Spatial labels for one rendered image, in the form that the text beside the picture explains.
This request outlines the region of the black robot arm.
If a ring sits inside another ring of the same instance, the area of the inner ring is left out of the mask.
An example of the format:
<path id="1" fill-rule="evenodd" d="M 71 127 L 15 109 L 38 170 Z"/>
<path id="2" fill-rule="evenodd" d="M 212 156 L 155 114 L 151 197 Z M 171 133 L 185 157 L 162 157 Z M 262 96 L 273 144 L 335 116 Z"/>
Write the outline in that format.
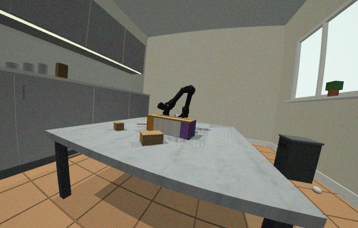
<path id="1" fill-rule="evenodd" d="M 188 117 L 188 114 L 189 114 L 189 105 L 190 105 L 190 102 L 191 102 L 191 98 L 192 98 L 192 95 L 195 93 L 195 88 L 193 85 L 189 85 L 189 86 L 186 86 L 186 87 L 183 87 L 179 90 L 179 92 L 175 95 L 175 97 L 173 99 L 171 99 L 170 101 L 166 102 L 165 104 L 164 103 L 159 103 L 157 108 L 161 109 L 161 110 L 164 110 L 164 111 L 167 111 L 167 112 L 170 112 L 170 110 L 172 110 L 172 108 L 175 106 L 176 102 L 179 100 L 179 98 L 184 94 L 184 93 L 188 93 L 187 95 L 187 99 L 186 99 L 186 102 L 185 102 L 185 106 L 182 108 L 182 114 L 179 115 L 178 117 L 181 117 L 181 118 L 187 118 Z"/>

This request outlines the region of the tan cardboard box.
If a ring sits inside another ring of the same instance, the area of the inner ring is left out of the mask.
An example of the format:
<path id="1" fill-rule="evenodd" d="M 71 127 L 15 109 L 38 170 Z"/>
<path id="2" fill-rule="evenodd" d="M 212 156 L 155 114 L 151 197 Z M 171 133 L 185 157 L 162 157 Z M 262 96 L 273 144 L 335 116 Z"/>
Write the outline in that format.
<path id="1" fill-rule="evenodd" d="M 115 131 L 124 130 L 124 123 L 123 122 L 114 122 L 114 130 Z"/>

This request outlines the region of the brown rectangular block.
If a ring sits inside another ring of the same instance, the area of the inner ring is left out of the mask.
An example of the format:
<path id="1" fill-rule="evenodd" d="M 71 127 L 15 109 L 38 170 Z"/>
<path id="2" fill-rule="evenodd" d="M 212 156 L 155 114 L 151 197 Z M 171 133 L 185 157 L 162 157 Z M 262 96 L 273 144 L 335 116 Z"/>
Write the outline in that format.
<path id="1" fill-rule="evenodd" d="M 142 146 L 163 144 L 163 133 L 158 131 L 140 131 L 139 141 Z"/>

